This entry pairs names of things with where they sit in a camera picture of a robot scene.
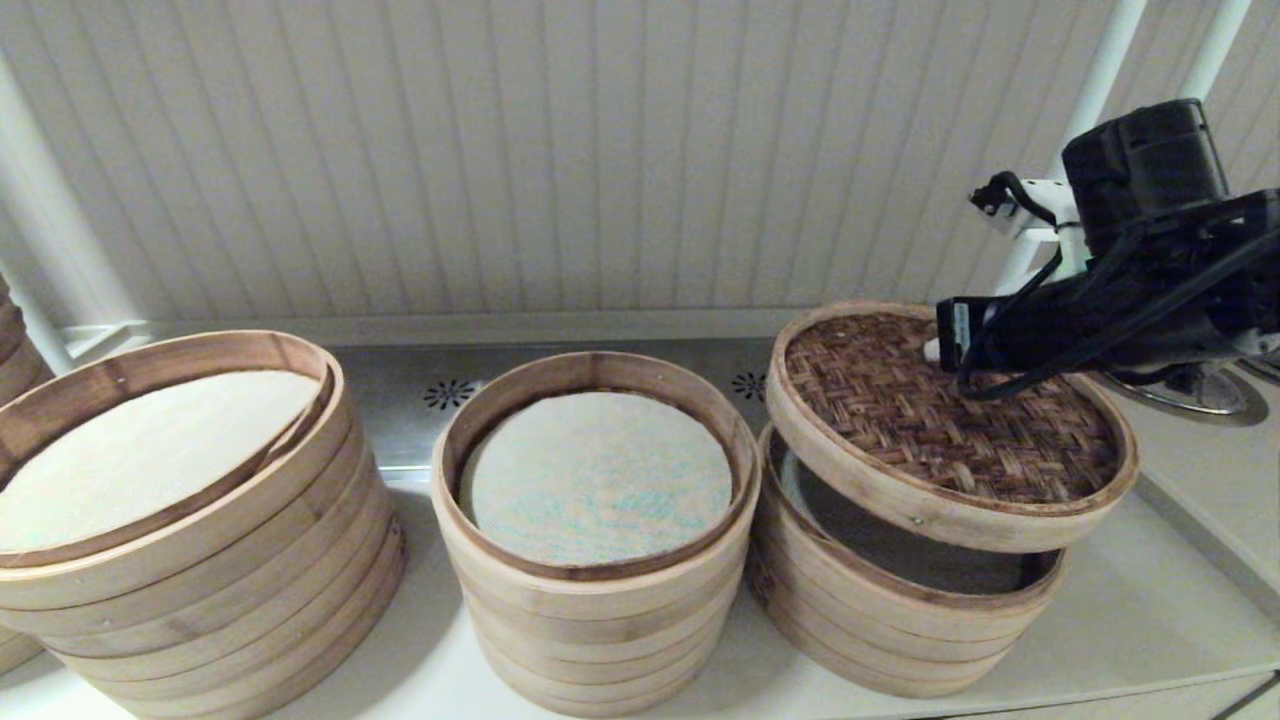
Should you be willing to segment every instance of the bamboo steamer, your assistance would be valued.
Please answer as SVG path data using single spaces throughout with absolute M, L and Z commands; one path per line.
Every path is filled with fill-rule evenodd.
M 14 305 L 9 286 L 0 278 L 0 405 L 52 378 L 52 370 L 27 337 L 22 310 Z M 41 652 L 44 647 L 38 642 L 0 626 L 0 674 Z
M 538 564 L 490 541 L 457 500 L 472 450 L 538 400 L 602 388 L 660 400 L 714 436 L 733 484 L 723 518 L 685 546 L 600 565 Z M 617 716 L 657 705 L 696 676 L 741 579 L 760 478 L 746 423 L 714 387 L 636 355 L 539 360 L 462 407 L 435 445 L 433 471 L 433 505 L 477 641 L 516 692 L 557 712 Z
M 877 325 L 877 318 L 911 327 Z M 913 533 L 996 552 L 1048 551 L 1083 537 L 1138 478 L 1137 445 L 1120 411 L 1076 375 L 1038 387 L 1023 409 L 1018 398 L 963 400 L 920 352 L 937 336 L 932 318 L 928 307 L 855 301 L 788 324 L 767 380 L 777 432 L 841 495 Z M 1070 452 L 1082 456 L 1111 454 L 1098 464 L 1110 474 L 1092 478 L 1094 487 L 1060 479 L 1093 471 L 1056 447 L 1073 442 L 1080 447 Z M 978 465 L 1015 489 L 975 480 Z
M 838 675 L 905 697 L 959 692 L 991 671 L 1062 583 L 1066 551 L 1025 556 L 1033 582 L 998 594 L 895 575 L 787 498 L 778 478 L 787 447 L 772 425 L 760 447 L 765 477 L 749 584 L 778 630 Z
M 271 332 L 193 336 L 82 368 L 0 411 L 0 482 L 154 389 L 288 370 L 315 397 L 195 500 L 0 562 L 0 624 L 141 717 L 256 717 L 323 680 L 398 587 L 403 541 L 332 355 Z

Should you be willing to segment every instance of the white wall panel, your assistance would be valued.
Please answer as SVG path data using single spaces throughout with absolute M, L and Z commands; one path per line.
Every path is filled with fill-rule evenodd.
M 1280 182 L 1277 5 L 1208 99 L 1236 191 Z M 774 307 L 988 290 L 965 196 L 1047 170 L 1112 6 L 14 0 L 0 49 L 146 319 Z M 1105 113 L 1215 9 L 1151 0 Z M 133 319 L 27 250 L 59 322 Z

